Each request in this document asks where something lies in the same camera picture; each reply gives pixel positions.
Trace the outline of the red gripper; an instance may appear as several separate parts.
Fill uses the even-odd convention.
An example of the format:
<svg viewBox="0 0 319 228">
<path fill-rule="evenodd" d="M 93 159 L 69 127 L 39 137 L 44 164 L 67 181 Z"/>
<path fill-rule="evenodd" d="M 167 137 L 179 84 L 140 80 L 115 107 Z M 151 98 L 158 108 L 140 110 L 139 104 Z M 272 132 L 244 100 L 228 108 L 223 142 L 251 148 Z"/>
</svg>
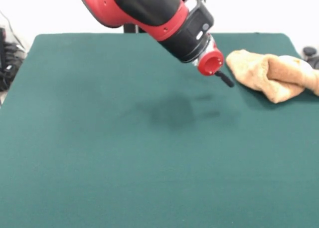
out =
<svg viewBox="0 0 319 228">
<path fill-rule="evenodd" d="M 213 50 L 206 53 L 200 60 L 197 66 L 198 71 L 204 76 L 216 75 L 228 87 L 234 87 L 234 82 L 219 69 L 223 66 L 224 56 L 219 50 Z"/>
</svg>

